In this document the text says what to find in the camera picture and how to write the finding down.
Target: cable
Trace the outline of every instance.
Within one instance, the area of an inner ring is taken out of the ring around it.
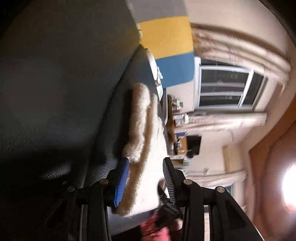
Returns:
[[[156,232],[160,231],[161,229],[163,229],[163,228],[165,228],[165,227],[166,227],[166,226],[163,226],[162,228],[159,228],[159,229],[155,230],[154,232],[151,232],[151,233],[148,233],[148,234],[142,235],[142,237],[145,237],[145,236],[147,236],[147,235],[150,235],[150,234],[156,233]]]

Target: red fabric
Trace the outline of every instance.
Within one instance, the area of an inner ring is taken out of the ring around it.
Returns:
[[[155,227],[156,219],[157,219],[157,212],[150,219],[148,219],[146,222],[140,225],[142,235],[146,235],[158,230],[158,228]],[[169,229],[167,227],[164,227],[153,234],[149,234],[142,237],[142,241],[171,241],[170,235],[169,235]]]

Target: gray stripe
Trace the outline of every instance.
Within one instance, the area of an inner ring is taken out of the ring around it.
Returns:
[[[183,0],[126,0],[136,23],[158,18],[187,16]]]
[[[234,82],[214,82],[214,83],[201,83],[201,87],[208,87],[208,86],[217,86],[217,87],[241,87],[244,88],[244,83],[234,83]]]
[[[200,96],[241,96],[243,92],[239,91],[225,91],[225,92],[207,92],[200,93]]]

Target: beige curtain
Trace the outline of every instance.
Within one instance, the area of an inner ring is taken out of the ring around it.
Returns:
[[[247,177],[246,171],[230,172],[216,175],[195,175],[188,172],[189,179],[196,182],[201,187],[216,187],[216,186],[228,186],[237,181],[244,181]]]
[[[291,64],[282,56],[249,40],[192,24],[195,53],[204,59],[225,62],[267,76],[281,85],[289,79]]]
[[[190,135],[203,131],[260,126],[265,124],[266,116],[266,113],[194,115],[189,116],[188,124],[175,127],[174,132],[187,132]]]

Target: wall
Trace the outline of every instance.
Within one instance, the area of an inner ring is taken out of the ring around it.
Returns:
[[[232,142],[228,131],[205,131],[201,133],[200,153],[191,161],[188,170],[202,171],[209,168],[209,172],[225,171],[222,147]]]
[[[183,112],[194,110],[194,83],[193,81],[167,87],[167,94],[180,98],[183,102]]]

